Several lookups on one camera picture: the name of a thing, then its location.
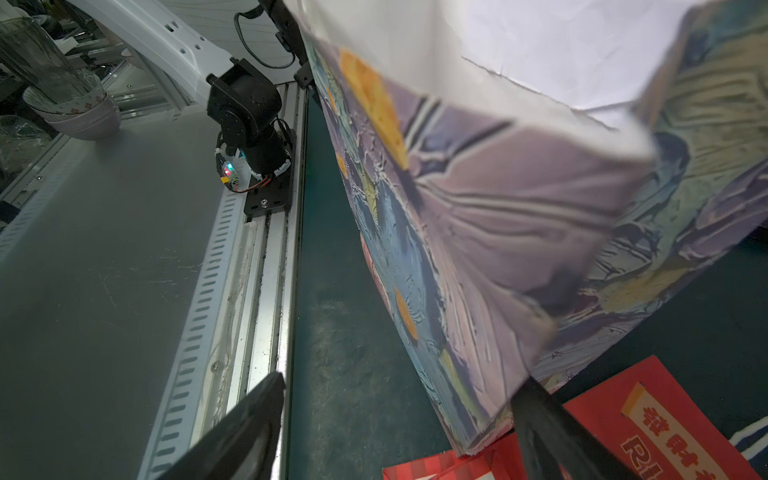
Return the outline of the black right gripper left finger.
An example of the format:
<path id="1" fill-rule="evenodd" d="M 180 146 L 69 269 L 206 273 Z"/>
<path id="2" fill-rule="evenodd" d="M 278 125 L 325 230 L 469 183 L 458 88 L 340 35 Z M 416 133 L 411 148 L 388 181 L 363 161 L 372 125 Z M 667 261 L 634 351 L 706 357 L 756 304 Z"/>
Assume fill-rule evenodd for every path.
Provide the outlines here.
<path id="1" fill-rule="evenodd" d="M 284 398 L 283 374 L 268 374 L 160 479 L 270 478 Z"/>

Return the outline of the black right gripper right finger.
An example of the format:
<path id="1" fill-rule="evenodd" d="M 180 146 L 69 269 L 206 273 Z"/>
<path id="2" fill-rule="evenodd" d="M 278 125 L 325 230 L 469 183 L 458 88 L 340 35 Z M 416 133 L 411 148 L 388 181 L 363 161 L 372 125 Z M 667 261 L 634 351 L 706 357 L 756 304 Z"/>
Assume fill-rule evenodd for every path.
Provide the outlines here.
<path id="1" fill-rule="evenodd" d="M 529 479 L 636 477 L 534 378 L 512 397 L 511 410 Z"/>

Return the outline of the red paper bag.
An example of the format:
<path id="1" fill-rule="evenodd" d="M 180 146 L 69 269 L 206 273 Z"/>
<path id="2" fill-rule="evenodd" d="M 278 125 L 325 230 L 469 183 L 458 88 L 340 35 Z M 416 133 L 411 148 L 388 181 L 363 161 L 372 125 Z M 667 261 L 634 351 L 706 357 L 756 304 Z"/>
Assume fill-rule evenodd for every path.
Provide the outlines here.
<path id="1" fill-rule="evenodd" d="M 562 404 L 634 479 L 755 479 L 757 473 L 651 356 Z M 482 452 L 391 466 L 385 479 L 529 479 L 515 428 Z"/>

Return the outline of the floral print paper bag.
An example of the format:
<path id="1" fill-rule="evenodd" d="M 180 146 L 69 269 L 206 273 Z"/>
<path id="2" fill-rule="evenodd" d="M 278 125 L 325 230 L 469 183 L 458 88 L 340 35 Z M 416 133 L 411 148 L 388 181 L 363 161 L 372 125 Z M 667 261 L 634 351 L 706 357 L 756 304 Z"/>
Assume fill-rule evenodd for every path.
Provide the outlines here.
<path id="1" fill-rule="evenodd" d="M 453 450 L 767 218 L 763 1 L 291 1 L 369 270 Z"/>

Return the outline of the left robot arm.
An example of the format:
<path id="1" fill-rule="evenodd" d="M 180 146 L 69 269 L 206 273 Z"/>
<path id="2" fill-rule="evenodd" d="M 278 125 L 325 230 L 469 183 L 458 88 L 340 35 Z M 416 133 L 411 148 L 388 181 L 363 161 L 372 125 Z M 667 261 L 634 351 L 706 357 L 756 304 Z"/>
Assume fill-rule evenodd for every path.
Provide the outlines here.
<path id="1" fill-rule="evenodd" d="M 220 125 L 230 155 L 252 174 L 285 177 L 293 154 L 275 123 L 282 99 L 275 84 L 245 59 L 207 40 L 159 1 L 76 1 L 74 5 L 159 67 Z"/>

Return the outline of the green felt table mat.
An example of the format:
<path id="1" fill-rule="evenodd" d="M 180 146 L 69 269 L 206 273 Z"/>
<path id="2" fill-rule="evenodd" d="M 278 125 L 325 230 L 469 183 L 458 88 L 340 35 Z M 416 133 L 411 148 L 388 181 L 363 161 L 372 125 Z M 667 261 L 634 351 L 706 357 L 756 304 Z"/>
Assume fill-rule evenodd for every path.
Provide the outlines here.
<path id="1" fill-rule="evenodd" d="M 310 103 L 287 475 L 378 479 L 449 442 L 371 278 L 322 110 Z M 767 435 L 767 247 L 748 239 L 562 387 L 658 357 L 746 451 Z"/>

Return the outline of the stacked bowls outside cell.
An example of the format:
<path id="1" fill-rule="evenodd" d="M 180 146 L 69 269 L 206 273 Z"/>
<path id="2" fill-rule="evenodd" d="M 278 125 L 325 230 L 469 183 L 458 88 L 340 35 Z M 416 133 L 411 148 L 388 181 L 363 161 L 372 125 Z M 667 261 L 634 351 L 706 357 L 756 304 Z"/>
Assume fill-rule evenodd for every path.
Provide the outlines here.
<path id="1" fill-rule="evenodd" d="M 99 141 L 119 131 L 120 110 L 99 77 L 72 66 L 32 18 L 1 22 L 1 64 L 26 82 L 24 102 L 58 132 Z"/>

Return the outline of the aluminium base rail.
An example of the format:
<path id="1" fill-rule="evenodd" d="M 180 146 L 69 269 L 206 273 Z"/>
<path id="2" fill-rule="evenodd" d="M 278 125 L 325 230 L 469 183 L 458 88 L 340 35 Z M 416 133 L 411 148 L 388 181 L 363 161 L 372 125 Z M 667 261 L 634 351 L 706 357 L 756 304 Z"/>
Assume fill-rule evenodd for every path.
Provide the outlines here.
<path id="1" fill-rule="evenodd" d="M 213 321 L 215 328 L 207 364 L 198 370 L 204 379 L 187 447 L 223 420 L 268 373 L 291 374 L 308 95 L 294 82 L 278 90 L 284 102 L 281 117 L 295 133 L 291 205 L 248 219 L 243 195 L 222 197 L 191 313 L 197 333 L 204 320 Z"/>

